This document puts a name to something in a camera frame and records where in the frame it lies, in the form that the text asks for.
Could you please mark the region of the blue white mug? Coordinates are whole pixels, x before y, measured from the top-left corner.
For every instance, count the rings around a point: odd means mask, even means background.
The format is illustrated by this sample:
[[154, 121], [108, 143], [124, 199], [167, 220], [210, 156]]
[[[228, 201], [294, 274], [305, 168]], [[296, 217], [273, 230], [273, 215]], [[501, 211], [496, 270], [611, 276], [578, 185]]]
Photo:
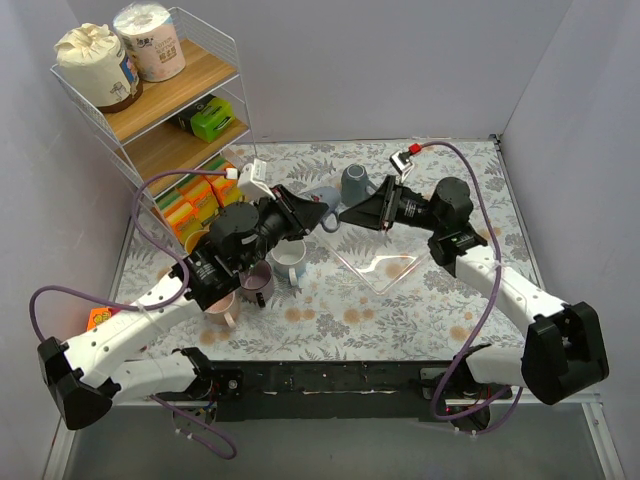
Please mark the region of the blue white mug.
[[270, 252], [276, 274], [297, 287], [306, 271], [307, 247], [303, 240], [281, 240]]

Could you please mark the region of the mauve pink mug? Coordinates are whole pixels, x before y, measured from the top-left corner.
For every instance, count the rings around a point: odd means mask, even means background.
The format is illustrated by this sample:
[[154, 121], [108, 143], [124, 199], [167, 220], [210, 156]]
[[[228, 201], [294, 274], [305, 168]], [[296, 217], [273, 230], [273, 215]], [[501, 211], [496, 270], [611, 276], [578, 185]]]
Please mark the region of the mauve pink mug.
[[241, 295], [249, 302], [265, 308], [273, 296], [275, 284], [270, 264], [260, 260], [253, 267], [240, 274]]

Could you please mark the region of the blue butterfly mug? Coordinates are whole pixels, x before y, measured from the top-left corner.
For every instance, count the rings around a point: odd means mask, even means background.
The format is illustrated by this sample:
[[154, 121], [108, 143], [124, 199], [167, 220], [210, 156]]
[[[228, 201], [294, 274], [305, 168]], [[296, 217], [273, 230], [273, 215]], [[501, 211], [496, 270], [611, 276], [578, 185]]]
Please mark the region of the blue butterfly mug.
[[208, 230], [193, 232], [185, 241], [184, 248], [188, 255], [192, 254], [199, 246], [207, 243]]

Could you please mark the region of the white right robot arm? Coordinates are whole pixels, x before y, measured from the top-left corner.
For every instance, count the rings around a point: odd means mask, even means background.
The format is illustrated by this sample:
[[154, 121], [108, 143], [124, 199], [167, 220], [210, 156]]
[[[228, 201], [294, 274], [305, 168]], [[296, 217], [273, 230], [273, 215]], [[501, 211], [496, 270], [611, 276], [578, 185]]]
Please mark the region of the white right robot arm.
[[489, 384], [528, 389], [554, 405], [605, 380], [610, 373], [596, 311], [569, 304], [503, 265], [496, 248], [472, 227], [468, 184], [455, 177], [438, 182], [429, 199], [388, 176], [366, 200], [343, 211], [342, 222], [376, 231], [400, 223], [431, 232], [436, 264], [488, 299], [521, 332], [522, 348], [479, 345], [454, 357], [435, 389], [475, 397]]

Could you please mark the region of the teal grey mug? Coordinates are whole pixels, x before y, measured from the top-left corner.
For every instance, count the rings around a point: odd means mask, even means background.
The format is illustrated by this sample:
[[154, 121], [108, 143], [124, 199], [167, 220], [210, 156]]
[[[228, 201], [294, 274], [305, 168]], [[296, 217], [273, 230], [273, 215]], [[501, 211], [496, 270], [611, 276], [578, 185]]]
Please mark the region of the teal grey mug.
[[341, 199], [346, 207], [353, 207], [369, 198], [377, 187], [369, 179], [366, 168], [361, 164], [351, 164], [341, 176]]

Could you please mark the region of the peach pink mug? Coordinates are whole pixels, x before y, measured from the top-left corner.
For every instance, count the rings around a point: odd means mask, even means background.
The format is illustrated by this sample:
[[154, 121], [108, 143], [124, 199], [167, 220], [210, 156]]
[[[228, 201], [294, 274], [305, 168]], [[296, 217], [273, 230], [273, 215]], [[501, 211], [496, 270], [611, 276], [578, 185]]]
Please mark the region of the peach pink mug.
[[224, 325], [230, 329], [237, 326], [240, 305], [235, 292], [232, 292], [214, 303], [204, 312], [204, 317], [217, 325]]

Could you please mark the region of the slate blue mug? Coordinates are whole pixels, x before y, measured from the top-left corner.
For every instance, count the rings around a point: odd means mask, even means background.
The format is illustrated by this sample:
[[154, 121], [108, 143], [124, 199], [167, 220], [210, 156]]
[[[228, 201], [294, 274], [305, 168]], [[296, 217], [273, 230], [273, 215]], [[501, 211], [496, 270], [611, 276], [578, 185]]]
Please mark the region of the slate blue mug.
[[301, 192], [300, 196], [316, 203], [325, 203], [328, 206], [328, 209], [320, 220], [320, 225], [326, 233], [335, 233], [338, 231], [341, 225], [338, 215], [338, 207], [341, 203], [341, 193], [336, 187], [317, 187]]

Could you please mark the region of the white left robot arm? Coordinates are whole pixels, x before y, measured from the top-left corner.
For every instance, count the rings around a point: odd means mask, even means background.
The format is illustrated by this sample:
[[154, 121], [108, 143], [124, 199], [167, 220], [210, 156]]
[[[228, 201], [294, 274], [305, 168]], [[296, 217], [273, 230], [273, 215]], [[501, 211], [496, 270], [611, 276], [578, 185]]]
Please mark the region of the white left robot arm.
[[117, 403], [175, 393], [200, 400], [219, 376], [196, 347], [161, 359], [133, 355], [179, 323], [200, 316], [240, 288], [249, 270], [281, 240], [300, 240], [328, 212], [284, 186], [253, 203], [232, 203], [212, 221], [194, 250], [134, 304], [68, 340], [50, 337], [37, 348], [44, 383], [66, 427], [83, 429]]

